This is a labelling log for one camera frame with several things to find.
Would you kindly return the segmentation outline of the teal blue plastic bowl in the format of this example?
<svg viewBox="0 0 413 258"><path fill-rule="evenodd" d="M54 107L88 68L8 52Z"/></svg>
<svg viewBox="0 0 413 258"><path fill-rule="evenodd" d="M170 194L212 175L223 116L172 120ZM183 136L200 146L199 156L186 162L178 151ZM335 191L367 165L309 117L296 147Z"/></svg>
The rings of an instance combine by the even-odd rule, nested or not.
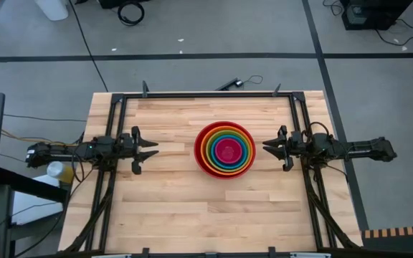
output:
<svg viewBox="0 0 413 258"><path fill-rule="evenodd" d="M214 157L213 150L212 150L213 142L217 138L222 138L222 137L226 137L226 136L232 136L234 138L239 138L240 140L242 140L243 146L245 147L242 159L238 163L235 163L235 164L232 164L232 165L230 165L230 164L227 165L227 164L220 163ZM245 138L243 138L241 135L234 135L234 134L231 134L231 133L226 133L224 135L216 135L214 137L211 137L211 140L208 143L208 148L206 150L208 151L209 158L211 159L211 163L214 164L216 167L218 167L219 169L221 169L223 171L234 171L234 170L237 170L237 169L241 169L242 167L244 167L247 164L249 158L251 157L251 148L249 147L247 140Z"/></svg>

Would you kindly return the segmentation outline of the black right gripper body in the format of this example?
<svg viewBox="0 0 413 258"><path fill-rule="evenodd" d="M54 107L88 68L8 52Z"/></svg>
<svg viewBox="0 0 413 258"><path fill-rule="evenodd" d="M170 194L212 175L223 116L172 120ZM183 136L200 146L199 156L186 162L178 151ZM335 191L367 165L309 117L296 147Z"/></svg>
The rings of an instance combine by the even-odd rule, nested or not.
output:
<svg viewBox="0 0 413 258"><path fill-rule="evenodd" d="M307 145L303 141L304 131L293 131L287 141L287 153L289 156L306 156Z"/></svg>

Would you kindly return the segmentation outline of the green plastic bowl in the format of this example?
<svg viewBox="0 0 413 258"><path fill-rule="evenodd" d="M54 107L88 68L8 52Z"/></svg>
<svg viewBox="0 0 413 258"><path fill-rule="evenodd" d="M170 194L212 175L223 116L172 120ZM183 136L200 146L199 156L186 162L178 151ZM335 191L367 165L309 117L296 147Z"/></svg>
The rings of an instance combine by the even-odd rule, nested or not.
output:
<svg viewBox="0 0 413 258"><path fill-rule="evenodd" d="M211 167L223 174L238 174L246 169L255 156L252 139L236 130L212 133L204 146Z"/></svg>

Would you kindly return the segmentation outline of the hazard striped floor strip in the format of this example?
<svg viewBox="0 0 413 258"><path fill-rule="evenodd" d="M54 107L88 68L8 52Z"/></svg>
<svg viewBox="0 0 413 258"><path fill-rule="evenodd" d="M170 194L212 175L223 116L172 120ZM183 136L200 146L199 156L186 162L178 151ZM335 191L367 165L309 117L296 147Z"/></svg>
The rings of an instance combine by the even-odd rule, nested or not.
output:
<svg viewBox="0 0 413 258"><path fill-rule="evenodd" d="M388 229L368 229L361 232L363 239L396 239L397 237L413 237L413 226Z"/></svg>

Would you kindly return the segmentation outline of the black power strip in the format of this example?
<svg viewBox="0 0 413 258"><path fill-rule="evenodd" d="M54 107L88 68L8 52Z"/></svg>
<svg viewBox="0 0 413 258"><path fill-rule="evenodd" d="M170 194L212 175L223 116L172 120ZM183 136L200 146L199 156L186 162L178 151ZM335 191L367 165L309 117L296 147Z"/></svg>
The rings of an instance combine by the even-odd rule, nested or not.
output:
<svg viewBox="0 0 413 258"><path fill-rule="evenodd" d="M230 87L235 86L235 87L241 87L243 85L243 81L238 79L237 77L234 78L233 80L225 83L224 85L218 87L216 91L229 91Z"/></svg>

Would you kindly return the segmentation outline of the white sheet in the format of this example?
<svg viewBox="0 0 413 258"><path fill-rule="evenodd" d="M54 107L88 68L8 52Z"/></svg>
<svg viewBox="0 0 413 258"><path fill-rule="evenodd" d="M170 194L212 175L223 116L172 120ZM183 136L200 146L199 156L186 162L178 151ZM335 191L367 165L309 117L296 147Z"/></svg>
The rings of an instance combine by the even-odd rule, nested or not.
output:
<svg viewBox="0 0 413 258"><path fill-rule="evenodd" d="M26 193L15 192L11 223L24 225L63 210L62 204Z"/></svg>

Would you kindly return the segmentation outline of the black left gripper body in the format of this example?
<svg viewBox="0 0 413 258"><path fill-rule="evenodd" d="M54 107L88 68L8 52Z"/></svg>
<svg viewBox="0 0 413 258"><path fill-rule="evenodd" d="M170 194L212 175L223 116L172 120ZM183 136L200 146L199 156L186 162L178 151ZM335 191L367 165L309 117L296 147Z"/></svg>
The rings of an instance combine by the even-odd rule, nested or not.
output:
<svg viewBox="0 0 413 258"><path fill-rule="evenodd" d="M133 158L134 160L139 160L139 145L138 145L138 133L122 133L117 139L118 158Z"/></svg>

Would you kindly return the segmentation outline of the black aluminium table frame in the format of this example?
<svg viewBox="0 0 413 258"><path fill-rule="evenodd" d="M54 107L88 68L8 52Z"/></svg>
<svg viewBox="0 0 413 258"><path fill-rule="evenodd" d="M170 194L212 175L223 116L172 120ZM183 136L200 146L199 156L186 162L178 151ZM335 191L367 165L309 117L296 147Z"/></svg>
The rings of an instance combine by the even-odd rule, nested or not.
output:
<svg viewBox="0 0 413 258"><path fill-rule="evenodd" d="M118 107L125 118L114 117L114 128L138 126L156 154L140 175L130 160L118 164L105 252L225 258L315 250L300 163L284 172L262 147L281 125L334 129L323 92L303 97L305 107L284 93L160 92ZM214 178L195 161L197 134L217 121L241 125L255 141L255 161L243 176Z"/></svg>

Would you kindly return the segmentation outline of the white plastic bin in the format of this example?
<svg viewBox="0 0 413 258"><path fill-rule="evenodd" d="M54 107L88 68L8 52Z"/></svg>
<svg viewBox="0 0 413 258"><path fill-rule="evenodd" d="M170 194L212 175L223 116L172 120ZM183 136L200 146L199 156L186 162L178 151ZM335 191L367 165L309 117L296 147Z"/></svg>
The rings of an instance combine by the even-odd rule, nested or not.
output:
<svg viewBox="0 0 413 258"><path fill-rule="evenodd" d="M34 0L34 2L51 21L60 21L69 16L66 0Z"/></svg>

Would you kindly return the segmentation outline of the black equipment box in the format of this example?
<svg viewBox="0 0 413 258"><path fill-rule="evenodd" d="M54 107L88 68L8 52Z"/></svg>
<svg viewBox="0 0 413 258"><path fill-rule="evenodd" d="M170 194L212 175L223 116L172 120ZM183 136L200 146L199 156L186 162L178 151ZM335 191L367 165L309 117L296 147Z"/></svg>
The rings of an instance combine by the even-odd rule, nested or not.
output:
<svg viewBox="0 0 413 258"><path fill-rule="evenodd" d="M387 30L413 0L340 0L346 30Z"/></svg>

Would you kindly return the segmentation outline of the bottle with yellow liquid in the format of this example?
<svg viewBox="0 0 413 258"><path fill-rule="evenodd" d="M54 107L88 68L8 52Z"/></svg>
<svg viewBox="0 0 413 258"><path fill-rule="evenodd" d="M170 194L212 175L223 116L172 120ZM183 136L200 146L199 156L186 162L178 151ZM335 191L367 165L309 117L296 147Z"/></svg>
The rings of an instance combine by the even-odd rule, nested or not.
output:
<svg viewBox="0 0 413 258"><path fill-rule="evenodd" d="M47 175L64 183L72 183L74 178L72 167L59 161L53 161L47 166Z"/></svg>

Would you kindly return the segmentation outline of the magenta plastic bowl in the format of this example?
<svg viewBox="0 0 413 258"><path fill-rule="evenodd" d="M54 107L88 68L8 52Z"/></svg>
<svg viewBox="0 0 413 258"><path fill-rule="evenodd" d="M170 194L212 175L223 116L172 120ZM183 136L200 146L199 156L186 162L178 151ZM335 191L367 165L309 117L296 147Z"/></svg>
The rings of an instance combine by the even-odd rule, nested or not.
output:
<svg viewBox="0 0 413 258"><path fill-rule="evenodd" d="M242 140L232 136L217 138L212 144L214 157L227 165L238 163L242 159L244 149Z"/></svg>

